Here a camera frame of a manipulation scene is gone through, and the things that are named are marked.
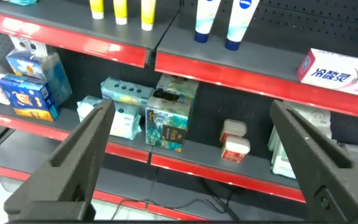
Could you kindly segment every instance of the light blue packaging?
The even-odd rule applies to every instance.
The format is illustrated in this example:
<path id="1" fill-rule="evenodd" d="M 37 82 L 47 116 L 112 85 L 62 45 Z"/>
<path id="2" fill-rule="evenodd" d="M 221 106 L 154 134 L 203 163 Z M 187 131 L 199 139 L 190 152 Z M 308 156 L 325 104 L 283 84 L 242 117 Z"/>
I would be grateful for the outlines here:
<path id="1" fill-rule="evenodd" d="M 101 83 L 101 91 L 104 99 L 139 106 L 139 114 L 144 116 L 153 88 L 109 77 Z"/>
<path id="2" fill-rule="evenodd" d="M 43 57 L 29 51 L 14 49 L 6 56 L 6 60 L 16 75 L 27 75 L 47 81 L 57 106 L 71 95 L 71 86 L 57 53 Z"/>
<path id="3" fill-rule="evenodd" d="M 101 102 L 103 102 L 102 99 L 93 96 L 86 96 L 84 100 L 77 102 L 77 112 L 80 121 Z M 140 115 L 138 114 L 138 107 L 120 102 L 114 102 L 114 106 L 116 107 L 116 114 L 112 121 L 110 135 L 133 140 L 137 133 L 142 131 L 139 125 Z"/>
<path id="4" fill-rule="evenodd" d="M 163 91 L 183 96 L 184 99 L 191 98 L 191 100 L 194 100 L 198 84 L 199 82 L 195 80 L 174 77 L 171 75 L 162 75 L 157 83 L 156 89 L 162 89 Z"/>
<path id="5" fill-rule="evenodd" d="M 155 90 L 146 107 L 146 144 L 180 152 L 185 140 L 191 105 L 182 96 Z"/>

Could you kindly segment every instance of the white cream tube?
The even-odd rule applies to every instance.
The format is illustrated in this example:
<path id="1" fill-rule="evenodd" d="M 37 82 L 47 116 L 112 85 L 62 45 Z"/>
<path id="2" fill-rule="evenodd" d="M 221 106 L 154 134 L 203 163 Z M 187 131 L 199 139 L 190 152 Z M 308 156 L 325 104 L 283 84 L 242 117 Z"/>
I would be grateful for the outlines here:
<path id="1" fill-rule="evenodd" d="M 198 0 L 195 41 L 205 43 L 208 40 L 220 3 L 221 0 Z"/>
<path id="2" fill-rule="evenodd" d="M 246 30 L 251 22 L 252 16 L 259 0 L 233 0 L 229 30 L 227 32 L 226 48 L 237 50 Z"/>

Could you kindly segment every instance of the teal packaging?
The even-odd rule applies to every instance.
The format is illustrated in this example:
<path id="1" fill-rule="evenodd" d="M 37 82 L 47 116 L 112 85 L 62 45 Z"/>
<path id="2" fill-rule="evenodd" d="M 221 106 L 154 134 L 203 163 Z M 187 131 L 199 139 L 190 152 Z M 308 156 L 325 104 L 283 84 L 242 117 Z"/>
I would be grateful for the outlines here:
<path id="1" fill-rule="evenodd" d="M 173 93 L 176 95 L 189 97 L 194 100 L 198 88 L 198 81 L 189 80 L 182 77 L 174 77 L 171 75 L 162 75 L 157 83 L 156 89 Z"/>
<path id="2" fill-rule="evenodd" d="M 86 96 L 84 100 L 77 102 L 77 112 L 80 121 L 101 102 L 103 102 L 102 99 L 93 96 Z M 138 114 L 138 107 L 120 102 L 114 102 L 114 106 L 116 107 L 116 113 L 112 121 L 110 135 L 133 140 L 137 133 L 142 131 L 139 125 L 140 115 Z"/>
<path id="3" fill-rule="evenodd" d="M 101 83 L 101 91 L 104 99 L 139 106 L 139 114 L 144 116 L 153 88 L 109 77 Z"/>
<path id="4" fill-rule="evenodd" d="M 182 96 L 155 90 L 146 107 L 146 143 L 180 152 L 185 140 L 191 104 Z"/>
<path id="5" fill-rule="evenodd" d="M 5 75 L 0 87 L 18 115 L 53 121 L 58 116 L 48 83 L 36 78 Z"/>
<path id="6" fill-rule="evenodd" d="M 47 81 L 56 106 L 61 105 L 71 95 L 71 86 L 59 54 L 53 53 L 44 57 L 14 49 L 6 56 L 6 60 L 16 75 L 27 75 Z"/>

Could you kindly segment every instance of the white box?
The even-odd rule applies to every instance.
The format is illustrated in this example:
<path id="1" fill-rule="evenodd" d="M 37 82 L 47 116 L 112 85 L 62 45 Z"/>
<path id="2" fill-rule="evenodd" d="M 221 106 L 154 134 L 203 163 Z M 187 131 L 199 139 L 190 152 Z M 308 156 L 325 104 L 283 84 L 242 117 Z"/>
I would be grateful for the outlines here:
<path id="1" fill-rule="evenodd" d="M 358 58 L 310 49 L 296 75 L 301 83 L 358 95 Z"/>

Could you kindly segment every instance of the toothpaste box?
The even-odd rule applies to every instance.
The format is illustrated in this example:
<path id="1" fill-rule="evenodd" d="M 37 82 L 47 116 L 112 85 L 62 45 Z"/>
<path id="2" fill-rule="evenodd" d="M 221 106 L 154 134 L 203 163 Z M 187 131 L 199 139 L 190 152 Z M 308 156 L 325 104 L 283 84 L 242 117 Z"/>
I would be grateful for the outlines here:
<path id="1" fill-rule="evenodd" d="M 0 87 L 18 115 L 53 121 L 58 116 L 52 91 L 46 81 L 5 75 Z"/>
<path id="2" fill-rule="evenodd" d="M 358 95 L 358 58 L 310 49 L 296 75 L 301 83 Z"/>

